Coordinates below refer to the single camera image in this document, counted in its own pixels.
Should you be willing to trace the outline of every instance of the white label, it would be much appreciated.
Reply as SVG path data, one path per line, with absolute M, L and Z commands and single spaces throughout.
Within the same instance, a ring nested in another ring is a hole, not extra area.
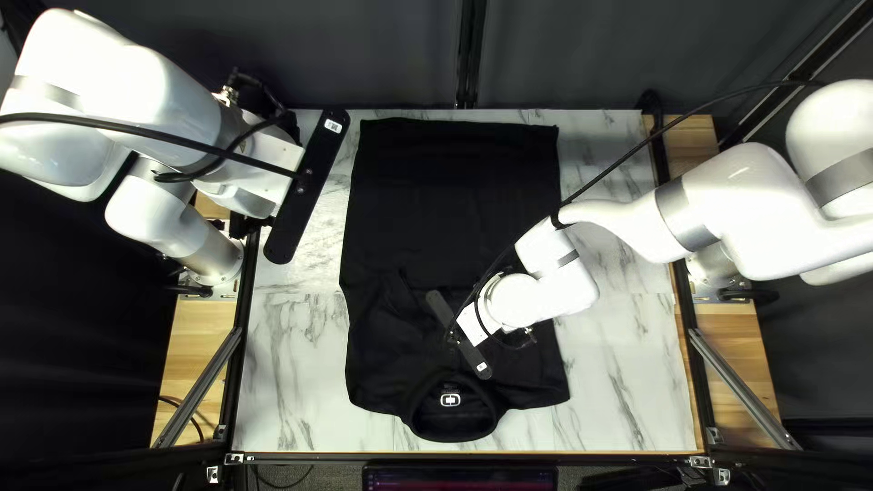
M 477 346 L 482 341 L 488 339 L 488 335 L 482 327 L 479 326 L 479 321 L 476 319 L 476 312 L 473 311 L 473 304 L 464 307 L 464 310 L 461 311 L 461 315 L 457 317 L 457 324 L 461 326 L 461 330 L 463 330 L 467 339 L 470 340 L 470 343 L 473 346 Z
M 342 131 L 342 125 L 334 120 L 325 120 L 325 128 L 333 131 L 337 135 Z

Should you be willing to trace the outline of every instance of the black t-shirt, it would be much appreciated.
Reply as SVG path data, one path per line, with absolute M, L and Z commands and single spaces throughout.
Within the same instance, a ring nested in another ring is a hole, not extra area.
M 400 416 L 435 441 L 482 438 L 507 409 L 569 399 L 551 321 L 537 343 L 478 345 L 477 379 L 424 295 L 457 309 L 489 264 L 560 202 L 556 127 L 387 119 L 361 122 L 340 285 L 353 404 Z M 509 267 L 520 268 L 512 257 Z

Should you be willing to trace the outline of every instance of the wooden board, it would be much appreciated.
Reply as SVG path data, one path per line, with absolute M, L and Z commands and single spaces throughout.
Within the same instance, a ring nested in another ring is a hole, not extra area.
M 177 402 L 182 401 L 233 327 L 236 309 L 237 303 L 234 301 L 179 300 L 176 303 L 161 395 Z M 218 423 L 224 392 L 223 381 L 224 369 L 206 393 L 194 416 L 207 440 L 212 438 Z M 152 441 L 161 433 L 174 411 L 175 407 L 172 405 L 158 403 Z M 198 441 L 200 439 L 196 429 L 188 423 L 176 444 L 186 445 Z
M 667 121 L 676 116 L 667 116 Z M 653 120 L 645 115 L 643 123 L 651 128 Z M 688 170 L 718 153 L 718 140 L 709 115 L 696 115 L 676 125 L 664 135 L 664 145 L 667 148 L 667 158 L 670 165 L 670 176 L 681 176 Z M 736 304 L 696 304 L 695 312 L 698 326 L 706 336 L 709 344 L 731 365 L 746 385 L 757 395 L 770 412 L 779 417 L 779 408 L 770 378 L 770 369 L 766 361 L 764 343 L 761 340 L 758 316 L 752 303 Z M 676 305 L 676 324 L 682 345 L 685 372 L 691 380 L 688 365 L 688 353 L 685 349 L 682 316 Z M 716 426 L 721 431 L 725 442 L 737 446 L 775 447 L 773 441 L 762 432 L 746 412 L 746 408 L 733 395 L 721 378 L 707 367 L 712 411 Z M 698 447 L 702 448 L 702 440 L 697 422 L 697 407 L 695 412 L 695 431 L 698 435 Z
M 201 215 L 209 219 L 221 218 L 226 220 L 230 218 L 230 210 L 216 204 L 216 202 L 201 193 L 197 193 L 194 198 L 194 208 L 200 211 Z

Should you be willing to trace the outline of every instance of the black curtain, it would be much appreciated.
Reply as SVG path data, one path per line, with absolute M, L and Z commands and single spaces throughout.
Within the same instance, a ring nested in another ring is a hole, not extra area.
M 108 227 L 108 196 L 0 171 L 0 463 L 150 444 L 172 265 Z

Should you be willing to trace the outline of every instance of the black fabric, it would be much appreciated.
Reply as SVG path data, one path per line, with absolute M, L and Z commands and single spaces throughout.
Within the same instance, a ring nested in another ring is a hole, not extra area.
M 351 322 L 349 399 L 435 441 L 484 437 L 507 409 L 569 399 L 551 321 L 537 343 L 478 347 L 480 381 L 445 341 L 424 295 L 458 308 L 516 236 L 560 202 L 555 127 L 387 119 L 361 122 L 340 284 Z M 518 258 L 504 265 L 521 268 Z M 443 394 L 459 405 L 443 406 Z
M 79 203 L 0 171 L 7 464 L 151 445 L 176 301 L 162 286 L 175 282 L 173 265 L 109 228 L 112 189 Z

